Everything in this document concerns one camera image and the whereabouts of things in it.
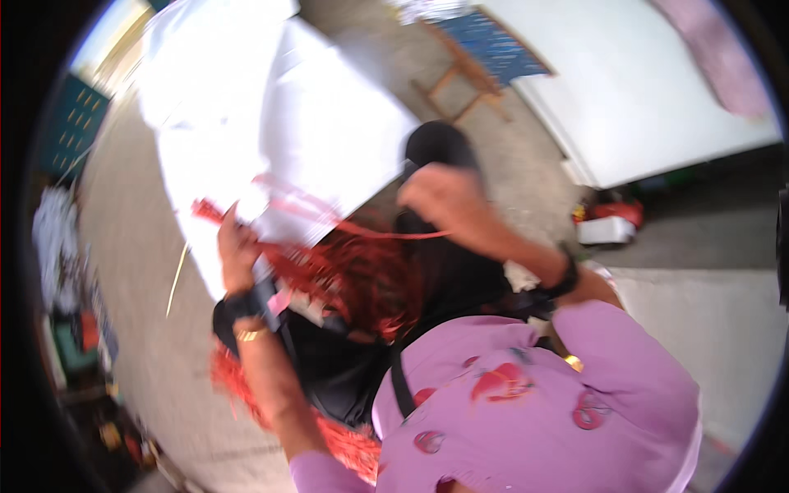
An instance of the white sheet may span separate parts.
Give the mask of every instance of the white sheet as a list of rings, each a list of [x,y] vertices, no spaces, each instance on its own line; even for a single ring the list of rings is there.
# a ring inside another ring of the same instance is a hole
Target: white sheet
[[[266,197],[251,179],[270,170],[345,217],[398,176],[404,139],[418,125],[314,28],[287,18],[287,6],[181,0],[146,32],[141,109],[157,132],[178,225],[216,300],[224,296],[216,227],[191,216],[193,200],[227,208],[241,199],[262,238],[312,246],[331,227],[271,208],[256,217]],[[266,271],[259,261],[256,276]]]

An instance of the pink shirt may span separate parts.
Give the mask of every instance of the pink shirt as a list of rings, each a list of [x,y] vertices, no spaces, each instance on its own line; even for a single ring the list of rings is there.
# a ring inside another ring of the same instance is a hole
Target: pink shirt
[[[681,491],[695,467],[698,386],[625,312],[601,301],[557,311],[576,372],[500,316],[454,319],[402,354],[419,406],[403,420],[389,373],[373,406],[378,484],[335,459],[295,457],[300,493],[421,493],[457,480],[486,491]]]

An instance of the wooden easel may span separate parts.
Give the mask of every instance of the wooden easel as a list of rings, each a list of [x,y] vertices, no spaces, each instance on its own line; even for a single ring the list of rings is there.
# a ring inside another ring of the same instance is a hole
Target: wooden easel
[[[477,7],[477,9],[482,12],[485,16],[489,17],[493,22],[497,23],[498,26],[504,30],[507,34],[511,35],[515,38],[523,47],[534,53],[533,50],[529,49],[522,40],[520,40],[517,36],[513,35],[512,31],[508,30],[504,26],[502,26],[498,21],[491,17],[491,14],[487,11],[482,9],[481,7]],[[442,120],[447,121],[448,123],[459,123],[463,118],[465,118],[469,112],[480,102],[487,103],[496,113],[498,113],[501,118],[506,121],[512,121],[512,117],[502,108],[501,100],[504,95],[501,92],[501,87],[499,86],[499,81],[496,77],[492,76],[482,64],[477,62],[466,50],[463,49],[454,39],[444,33],[441,29],[437,28],[433,24],[428,24],[424,21],[419,21],[420,24],[428,31],[430,31],[438,40],[443,43],[445,47],[449,50],[452,54],[452,58],[454,61],[452,62],[452,66],[441,76],[436,85],[432,88],[427,89],[424,88],[419,82],[415,80],[411,80],[411,85],[419,92],[427,104],[431,107],[433,111],[435,111]],[[444,86],[446,86],[452,77],[456,75],[463,75],[471,85],[477,90],[477,95],[474,99],[471,100],[471,103],[466,105],[460,113],[455,116],[450,116],[435,100],[436,93],[440,91]]]

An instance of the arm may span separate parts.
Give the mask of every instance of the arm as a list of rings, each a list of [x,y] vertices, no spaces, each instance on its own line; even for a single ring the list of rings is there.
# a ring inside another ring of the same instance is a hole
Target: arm
[[[465,170],[431,163],[420,168],[401,188],[401,205],[425,221],[449,231],[449,239],[472,252],[500,262],[511,260],[550,288],[562,281],[567,259],[555,248],[518,236],[488,206],[477,177]],[[600,300],[621,308],[613,289],[599,275],[578,267],[578,284],[556,300],[557,306]]]
[[[255,247],[257,236],[247,226],[236,223],[235,209],[234,204],[225,215],[218,235],[222,276],[228,294],[245,292],[254,286],[252,265],[260,255]],[[329,454],[279,338],[259,317],[237,320],[233,332],[249,388],[279,437],[288,461],[310,450]],[[240,338],[242,334],[254,337]]]
[[[398,201],[451,233],[452,241],[501,262],[511,260],[547,286],[561,282],[564,255],[519,237],[487,205],[474,175],[440,164],[419,169]],[[671,355],[623,310],[613,289],[579,266],[575,289],[557,299],[556,332],[584,364],[585,385],[610,396],[644,429],[686,440],[695,427],[698,386]]]

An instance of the pink fabric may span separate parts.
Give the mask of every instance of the pink fabric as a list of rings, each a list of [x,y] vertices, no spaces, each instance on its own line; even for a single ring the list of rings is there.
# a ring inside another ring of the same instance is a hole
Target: pink fabric
[[[770,105],[737,36],[709,0],[652,0],[685,40],[720,105],[755,118]]]
[[[290,289],[278,291],[274,296],[268,298],[268,303],[267,303],[268,309],[275,316],[279,315],[280,313],[282,313],[282,310],[288,308],[291,297],[293,297],[293,291]]]
[[[610,304],[563,308],[554,325],[581,373],[534,348],[532,327],[498,316],[451,320],[409,346],[403,369],[419,407],[402,419],[387,373],[373,406],[383,437],[374,491],[448,480],[480,493],[684,487],[696,383]],[[290,467],[300,493],[373,491],[328,456],[302,454]]]

